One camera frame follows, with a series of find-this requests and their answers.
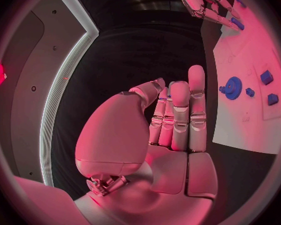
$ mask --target blue cube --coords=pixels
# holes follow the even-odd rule
[[[261,74],[260,78],[265,85],[268,85],[269,83],[274,81],[273,75],[269,70],[266,70],[263,74]]]
[[[279,99],[276,94],[271,93],[270,95],[267,96],[267,104],[269,106],[272,106],[272,105],[278,103],[278,101],[279,101]]]

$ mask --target led light strip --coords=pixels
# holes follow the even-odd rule
[[[86,33],[75,44],[62,63],[45,102],[40,127],[39,156],[42,179],[47,186],[54,186],[51,167],[51,141],[57,109],[69,79],[92,42],[93,40]]]

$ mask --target blue gear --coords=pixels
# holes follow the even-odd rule
[[[225,95],[226,98],[230,100],[235,100],[239,97],[243,89],[242,81],[236,77],[231,77],[225,86]]]

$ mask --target robotic hand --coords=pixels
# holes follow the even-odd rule
[[[183,4],[190,12],[193,17],[197,17],[200,19],[209,20],[215,23],[223,24],[229,28],[232,28],[236,31],[239,30],[239,27],[234,24],[231,20],[228,20],[225,17],[219,15],[219,4],[221,4],[224,8],[231,12],[232,16],[239,19],[240,15],[233,9],[231,4],[227,0],[206,0],[211,4],[211,9],[204,7],[203,0],[182,0]],[[233,20],[235,23],[240,24],[235,18]]]
[[[174,151],[206,150],[205,73],[200,65],[188,70],[188,83],[176,81],[160,93],[149,126],[151,145]]]
[[[90,116],[78,138],[76,166],[90,190],[104,196],[127,183],[124,176],[144,163],[149,128],[144,110],[164,90],[162,78],[143,83],[105,101]]]

